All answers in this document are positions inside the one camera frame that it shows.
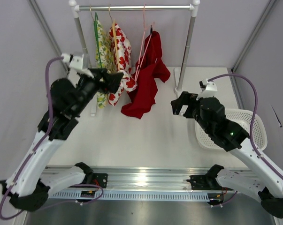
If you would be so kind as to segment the red skirt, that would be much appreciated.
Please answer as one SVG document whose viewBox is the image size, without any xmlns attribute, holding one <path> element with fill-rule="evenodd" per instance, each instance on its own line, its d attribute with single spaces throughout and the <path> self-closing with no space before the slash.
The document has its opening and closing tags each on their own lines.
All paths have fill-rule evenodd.
<svg viewBox="0 0 283 225">
<path fill-rule="evenodd" d="M 158 92 L 155 79 L 166 82 L 170 78 L 170 71 L 162 61 L 162 45 L 160 34 L 153 31 L 144 42 L 144 54 L 136 62 L 138 69 L 137 88 L 129 92 L 131 102 L 124 105 L 121 113 L 141 119 L 156 104 L 155 96 Z"/>
</svg>

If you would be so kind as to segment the pink wire hanger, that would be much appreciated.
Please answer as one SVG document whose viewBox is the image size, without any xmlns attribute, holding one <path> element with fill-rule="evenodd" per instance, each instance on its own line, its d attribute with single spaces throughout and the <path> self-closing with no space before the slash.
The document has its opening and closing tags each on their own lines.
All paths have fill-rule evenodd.
<svg viewBox="0 0 283 225">
<path fill-rule="evenodd" d="M 149 41 L 151 40 L 151 37 L 152 37 L 153 25 L 155 24 L 155 22 L 151 23 L 150 25 L 146 24 L 145 7 L 146 7 L 146 4 L 144 4 L 144 7 L 143 7 L 143 28 L 144 29 L 143 29 L 142 43 L 141 43 L 140 52 L 139 52 L 138 65 L 136 66 L 136 70 L 135 70 L 135 81 L 136 82 L 138 81 L 138 76 L 139 76 L 139 73 L 140 73 L 140 70 L 141 70 L 142 63 L 143 63 L 144 58 L 145 58 L 145 53 L 148 49 Z M 148 30 L 150 30 L 149 41 L 148 41 L 147 44 L 145 44 L 145 35 L 146 35 L 146 32 Z"/>
</svg>

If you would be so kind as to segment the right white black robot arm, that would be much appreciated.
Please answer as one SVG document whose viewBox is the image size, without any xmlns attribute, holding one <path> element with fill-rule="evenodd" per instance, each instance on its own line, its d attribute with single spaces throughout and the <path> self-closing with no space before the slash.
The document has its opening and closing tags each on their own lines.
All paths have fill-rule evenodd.
<svg viewBox="0 0 283 225">
<path fill-rule="evenodd" d="M 184 105 L 185 118 L 194 119 L 214 144 L 241 160 L 258 177 L 255 181 L 214 165 L 210 169 L 214 173 L 205 178 L 206 185 L 238 191 L 256 200 L 272 216 L 283 218 L 283 170 L 255 145 L 242 126 L 226 118 L 225 107 L 217 98 L 199 98 L 184 91 L 171 101 L 172 113 L 178 115 Z"/>
</svg>

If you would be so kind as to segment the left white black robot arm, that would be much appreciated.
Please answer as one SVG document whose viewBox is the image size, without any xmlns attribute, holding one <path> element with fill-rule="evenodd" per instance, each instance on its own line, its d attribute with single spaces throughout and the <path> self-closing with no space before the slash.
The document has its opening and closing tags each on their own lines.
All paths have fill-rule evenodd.
<svg viewBox="0 0 283 225">
<path fill-rule="evenodd" d="M 78 118 L 97 92 L 116 93 L 123 73 L 109 73 L 104 68 L 88 70 L 91 75 L 79 74 L 74 85 L 68 78 L 60 78 L 50 86 L 48 111 L 38 129 L 25 158 L 7 180 L 0 180 L 3 197 L 16 209 L 34 212 L 49 196 L 68 187 L 89 187 L 93 182 L 93 169 L 83 162 L 54 175 L 41 178 L 48 162 L 68 139 L 78 124 Z"/>
</svg>

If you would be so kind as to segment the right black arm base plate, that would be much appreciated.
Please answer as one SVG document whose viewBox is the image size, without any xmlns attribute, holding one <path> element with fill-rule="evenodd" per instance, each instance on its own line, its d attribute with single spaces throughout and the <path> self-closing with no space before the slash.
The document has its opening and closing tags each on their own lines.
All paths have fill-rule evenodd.
<svg viewBox="0 0 283 225">
<path fill-rule="evenodd" d="M 220 186 L 216 181 L 216 175 L 190 175 L 186 182 L 190 183 L 192 190 L 223 190 L 226 188 Z"/>
</svg>

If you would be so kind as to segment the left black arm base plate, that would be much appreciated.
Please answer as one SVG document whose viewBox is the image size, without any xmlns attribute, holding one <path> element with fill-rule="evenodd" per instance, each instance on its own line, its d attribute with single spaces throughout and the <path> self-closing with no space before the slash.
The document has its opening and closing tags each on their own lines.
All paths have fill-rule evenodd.
<svg viewBox="0 0 283 225">
<path fill-rule="evenodd" d="M 86 175 L 80 184 L 85 185 L 85 186 L 87 184 L 93 184 L 93 185 L 100 186 L 102 188 L 106 188 L 107 181 L 108 181 L 107 173 L 93 173 L 93 174 Z"/>
</svg>

